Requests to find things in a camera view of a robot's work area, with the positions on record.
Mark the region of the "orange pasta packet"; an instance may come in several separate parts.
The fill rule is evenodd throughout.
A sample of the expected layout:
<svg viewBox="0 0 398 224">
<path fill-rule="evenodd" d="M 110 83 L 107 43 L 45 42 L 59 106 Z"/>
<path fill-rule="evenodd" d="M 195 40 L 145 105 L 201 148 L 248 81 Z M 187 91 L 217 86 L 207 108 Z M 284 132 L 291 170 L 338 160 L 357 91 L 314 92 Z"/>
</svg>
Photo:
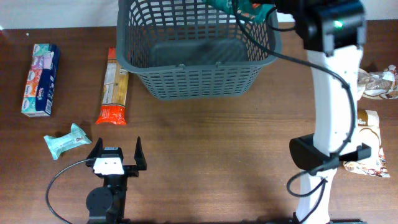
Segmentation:
<svg viewBox="0 0 398 224">
<path fill-rule="evenodd" d="M 127 125 L 125 107 L 128 80 L 129 72 L 119 64 L 116 58 L 116 49 L 109 48 L 101 106 L 96 124 Z"/>
</svg>

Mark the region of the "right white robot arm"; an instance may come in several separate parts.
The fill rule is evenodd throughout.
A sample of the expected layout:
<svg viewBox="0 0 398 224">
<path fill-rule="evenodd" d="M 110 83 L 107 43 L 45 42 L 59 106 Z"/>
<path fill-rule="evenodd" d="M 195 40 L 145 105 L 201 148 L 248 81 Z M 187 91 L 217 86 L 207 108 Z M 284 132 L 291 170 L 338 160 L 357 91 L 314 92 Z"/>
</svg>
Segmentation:
<svg viewBox="0 0 398 224">
<path fill-rule="evenodd" d="M 331 185 L 344 161 L 367 159 L 371 148 L 355 139 L 358 68 L 366 41 L 360 1 L 274 1 L 290 14 L 312 69 L 315 132 L 293 138 L 290 154 L 299 168 L 299 199 L 292 223 L 330 223 Z"/>
</svg>

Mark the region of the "Kleenex tissue box pack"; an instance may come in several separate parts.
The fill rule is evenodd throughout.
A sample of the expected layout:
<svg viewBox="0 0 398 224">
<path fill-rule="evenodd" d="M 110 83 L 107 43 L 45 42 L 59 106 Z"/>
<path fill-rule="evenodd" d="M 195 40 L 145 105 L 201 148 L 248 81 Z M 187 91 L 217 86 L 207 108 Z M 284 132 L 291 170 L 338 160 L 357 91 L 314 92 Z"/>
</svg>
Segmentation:
<svg viewBox="0 0 398 224">
<path fill-rule="evenodd" d="M 28 117 L 49 117 L 57 78 L 60 49 L 55 44 L 35 44 L 25 84 L 21 113 Z"/>
</svg>

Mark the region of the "green Nescafe bag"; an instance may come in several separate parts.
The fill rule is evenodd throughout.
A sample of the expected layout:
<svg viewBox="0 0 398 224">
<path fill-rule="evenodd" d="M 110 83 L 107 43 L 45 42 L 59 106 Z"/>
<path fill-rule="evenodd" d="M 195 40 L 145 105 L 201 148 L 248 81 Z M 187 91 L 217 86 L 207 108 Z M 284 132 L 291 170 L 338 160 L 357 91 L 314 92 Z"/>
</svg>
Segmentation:
<svg viewBox="0 0 398 224">
<path fill-rule="evenodd" d="M 233 0 L 202 0 L 202 2 L 226 14 L 234 15 Z M 238 0 L 236 4 L 238 18 L 255 23 L 264 22 L 266 14 L 273 8 L 272 4 L 252 3 L 250 0 Z"/>
</svg>

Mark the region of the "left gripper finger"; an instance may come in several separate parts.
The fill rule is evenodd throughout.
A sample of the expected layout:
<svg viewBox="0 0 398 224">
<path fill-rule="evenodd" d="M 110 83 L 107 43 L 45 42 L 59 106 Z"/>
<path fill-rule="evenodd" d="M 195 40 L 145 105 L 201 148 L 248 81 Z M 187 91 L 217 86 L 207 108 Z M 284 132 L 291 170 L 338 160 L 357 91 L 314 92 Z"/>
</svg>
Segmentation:
<svg viewBox="0 0 398 224">
<path fill-rule="evenodd" d="M 137 165 L 146 165 L 146 159 L 142 150 L 141 138 L 137 138 L 136 149 L 134 152 L 134 160 Z"/>
<path fill-rule="evenodd" d="M 100 156 L 100 152 L 103 149 L 103 140 L 98 138 L 96 145 L 93 150 L 88 154 L 87 159 L 94 159 Z"/>
</svg>

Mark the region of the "beige Pantree snack bag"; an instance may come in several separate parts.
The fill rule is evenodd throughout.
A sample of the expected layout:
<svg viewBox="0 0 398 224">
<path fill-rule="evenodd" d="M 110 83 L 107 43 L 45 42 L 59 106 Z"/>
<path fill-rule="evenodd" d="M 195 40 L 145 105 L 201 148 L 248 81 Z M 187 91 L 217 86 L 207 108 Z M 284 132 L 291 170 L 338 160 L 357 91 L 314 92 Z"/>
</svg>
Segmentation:
<svg viewBox="0 0 398 224">
<path fill-rule="evenodd" d="M 371 156 L 357 162 L 344 162 L 344 168 L 355 174 L 389 178 L 376 111 L 358 110 L 358 137 L 360 142 L 371 148 Z"/>
</svg>

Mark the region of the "small mint green packet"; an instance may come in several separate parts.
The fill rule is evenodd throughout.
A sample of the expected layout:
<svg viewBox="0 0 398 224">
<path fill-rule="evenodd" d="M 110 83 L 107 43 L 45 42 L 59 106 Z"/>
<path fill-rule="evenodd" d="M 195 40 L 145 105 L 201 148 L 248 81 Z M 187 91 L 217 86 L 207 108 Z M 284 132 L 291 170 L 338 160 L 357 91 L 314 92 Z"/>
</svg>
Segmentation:
<svg viewBox="0 0 398 224">
<path fill-rule="evenodd" d="M 53 160 L 57 160 L 61 153 L 73 149 L 75 147 L 91 144 L 92 141 L 87 137 L 84 130 L 82 130 L 77 124 L 71 125 L 70 133 L 56 138 L 52 136 L 44 136 L 44 140 L 49 148 L 49 151 L 53 157 Z"/>
</svg>

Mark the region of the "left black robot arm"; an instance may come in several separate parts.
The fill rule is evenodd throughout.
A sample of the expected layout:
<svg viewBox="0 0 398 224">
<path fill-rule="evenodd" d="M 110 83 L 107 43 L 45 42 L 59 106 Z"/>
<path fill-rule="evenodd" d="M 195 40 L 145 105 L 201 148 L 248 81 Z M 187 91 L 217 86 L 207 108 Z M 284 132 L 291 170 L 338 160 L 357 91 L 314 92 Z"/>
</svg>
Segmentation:
<svg viewBox="0 0 398 224">
<path fill-rule="evenodd" d="M 86 198 L 89 211 L 88 223 L 129 223 L 124 217 L 127 181 L 136 178 L 140 171 L 147 169 L 142 151 L 141 139 L 137 138 L 134 151 L 135 164 L 124 165 L 124 156 L 120 147 L 103 147 L 99 138 L 93 150 L 87 156 L 86 166 L 103 179 L 103 185 L 93 189 Z"/>
</svg>

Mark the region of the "grey plastic basket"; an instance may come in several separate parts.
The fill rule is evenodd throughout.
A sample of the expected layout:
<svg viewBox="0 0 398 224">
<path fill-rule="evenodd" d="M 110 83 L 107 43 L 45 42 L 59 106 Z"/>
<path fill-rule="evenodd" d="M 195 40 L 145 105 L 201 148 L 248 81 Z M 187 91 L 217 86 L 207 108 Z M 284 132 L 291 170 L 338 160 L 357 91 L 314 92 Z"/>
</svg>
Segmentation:
<svg viewBox="0 0 398 224">
<path fill-rule="evenodd" d="M 199 0 L 119 0 L 116 56 L 161 100 L 238 96 L 282 50 L 264 23 Z"/>
</svg>

